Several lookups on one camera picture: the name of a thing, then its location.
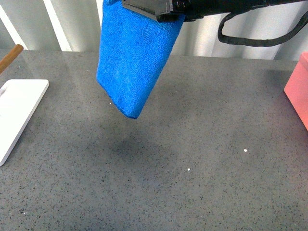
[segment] wooden handle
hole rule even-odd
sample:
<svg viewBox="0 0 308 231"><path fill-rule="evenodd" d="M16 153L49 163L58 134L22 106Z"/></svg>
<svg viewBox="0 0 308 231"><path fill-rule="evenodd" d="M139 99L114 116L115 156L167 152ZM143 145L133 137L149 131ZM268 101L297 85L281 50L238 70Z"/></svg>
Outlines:
<svg viewBox="0 0 308 231"><path fill-rule="evenodd" d="M4 56L0 61L0 74L14 61L14 59L22 52L24 47L17 44L11 49L11 51Z"/></svg>

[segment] white wall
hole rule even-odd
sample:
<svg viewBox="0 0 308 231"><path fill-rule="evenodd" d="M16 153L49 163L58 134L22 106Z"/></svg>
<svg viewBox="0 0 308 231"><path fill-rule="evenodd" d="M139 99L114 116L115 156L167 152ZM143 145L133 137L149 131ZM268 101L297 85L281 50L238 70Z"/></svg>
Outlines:
<svg viewBox="0 0 308 231"><path fill-rule="evenodd" d="M0 48L19 39L30 50L98 51L103 0L0 0ZM290 31L308 11L308 1L272 6L239 15L223 33L252 39L272 39ZM252 59L298 60L308 51L308 26L291 41L270 48L220 43L217 29L225 16L214 15L185 23L172 54Z"/></svg>

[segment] pink box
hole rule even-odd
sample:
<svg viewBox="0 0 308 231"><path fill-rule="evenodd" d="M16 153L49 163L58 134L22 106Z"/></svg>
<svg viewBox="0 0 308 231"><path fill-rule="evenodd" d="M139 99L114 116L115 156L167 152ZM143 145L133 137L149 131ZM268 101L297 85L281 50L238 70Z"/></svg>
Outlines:
<svg viewBox="0 0 308 231"><path fill-rule="evenodd" d="M308 130L308 52L301 54L284 92Z"/></svg>

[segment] blue towel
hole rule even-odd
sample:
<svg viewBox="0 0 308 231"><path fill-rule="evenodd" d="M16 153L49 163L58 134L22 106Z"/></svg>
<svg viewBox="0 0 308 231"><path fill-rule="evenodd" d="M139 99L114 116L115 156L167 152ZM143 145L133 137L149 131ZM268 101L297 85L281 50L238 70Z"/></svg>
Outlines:
<svg viewBox="0 0 308 231"><path fill-rule="evenodd" d="M125 116L140 115L183 21L158 23L104 0L97 81Z"/></svg>

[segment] white tray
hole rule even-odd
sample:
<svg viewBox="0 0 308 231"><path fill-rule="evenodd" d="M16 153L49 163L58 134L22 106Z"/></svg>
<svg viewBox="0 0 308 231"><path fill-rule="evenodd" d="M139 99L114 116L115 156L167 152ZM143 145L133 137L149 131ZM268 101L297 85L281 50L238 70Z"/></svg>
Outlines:
<svg viewBox="0 0 308 231"><path fill-rule="evenodd" d="M48 86L45 79L11 79L0 89L0 166L9 157Z"/></svg>

